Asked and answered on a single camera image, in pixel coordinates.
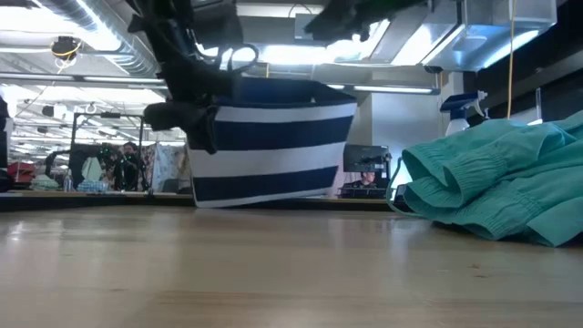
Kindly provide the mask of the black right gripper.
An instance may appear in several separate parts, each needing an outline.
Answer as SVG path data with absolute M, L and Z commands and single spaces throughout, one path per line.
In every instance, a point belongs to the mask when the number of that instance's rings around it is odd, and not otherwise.
M 353 35 L 364 42 L 371 24 L 415 6 L 426 6 L 426 0 L 331 0 L 303 30 L 319 42 L 349 40 Z

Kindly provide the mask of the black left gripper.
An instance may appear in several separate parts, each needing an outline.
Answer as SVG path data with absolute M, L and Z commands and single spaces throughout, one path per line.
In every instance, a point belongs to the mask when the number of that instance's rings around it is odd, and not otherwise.
M 159 63 L 157 77 L 175 101 L 230 97 L 241 75 L 255 66 L 255 57 L 238 66 L 235 54 L 255 52 L 244 42 L 235 1 L 128 0 L 136 13 L 131 34 L 147 37 Z

